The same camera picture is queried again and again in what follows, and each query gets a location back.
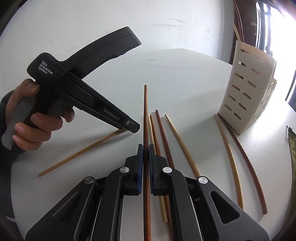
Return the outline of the dark sleeve forearm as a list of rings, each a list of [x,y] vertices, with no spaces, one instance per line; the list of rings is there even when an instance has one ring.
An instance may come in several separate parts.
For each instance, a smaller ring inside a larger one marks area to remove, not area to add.
[[[6,105],[14,90],[7,93],[1,100],[1,137],[6,131]],[[15,216],[11,202],[11,166],[18,154],[13,153],[1,143],[1,211],[4,216],[15,223]]]

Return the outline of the person left hand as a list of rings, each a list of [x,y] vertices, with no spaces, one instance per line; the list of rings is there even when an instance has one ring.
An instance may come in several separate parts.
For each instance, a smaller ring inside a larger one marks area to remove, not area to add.
[[[13,91],[6,105],[5,120],[8,125],[11,121],[16,107],[24,97],[35,96],[40,90],[40,86],[31,79],[25,79]],[[70,109],[61,116],[52,117],[42,113],[34,113],[31,121],[35,127],[30,127],[24,123],[15,124],[16,134],[13,135],[13,141],[24,151],[34,151],[41,147],[43,142],[51,138],[53,131],[62,128],[63,121],[70,123],[74,120],[75,111]]]

